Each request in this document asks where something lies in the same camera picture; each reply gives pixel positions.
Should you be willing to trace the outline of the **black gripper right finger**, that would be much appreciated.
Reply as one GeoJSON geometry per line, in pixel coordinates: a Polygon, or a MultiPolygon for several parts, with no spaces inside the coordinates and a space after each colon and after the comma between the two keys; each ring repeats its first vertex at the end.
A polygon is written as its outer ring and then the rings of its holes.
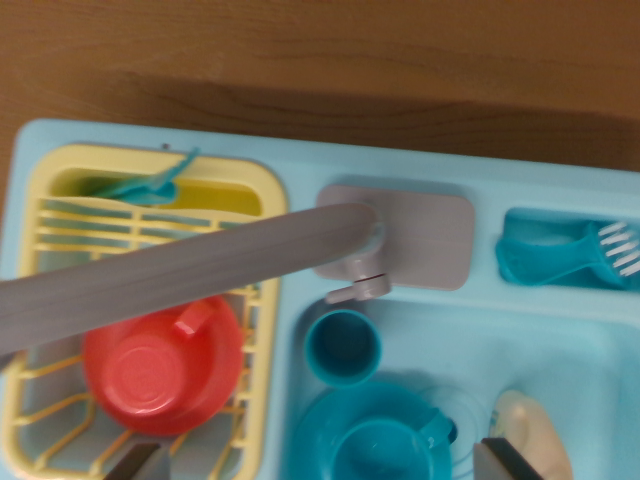
{"type": "Polygon", "coordinates": [[[505,438],[484,438],[473,448],[475,480],[542,480],[505,438]]]}

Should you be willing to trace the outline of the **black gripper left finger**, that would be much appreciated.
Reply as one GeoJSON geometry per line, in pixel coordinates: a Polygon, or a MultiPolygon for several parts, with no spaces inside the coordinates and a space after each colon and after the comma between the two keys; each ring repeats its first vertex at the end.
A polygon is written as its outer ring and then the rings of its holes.
{"type": "Polygon", "coordinates": [[[135,444],[105,475],[105,480],[169,480],[169,449],[159,443],[135,444]]]}

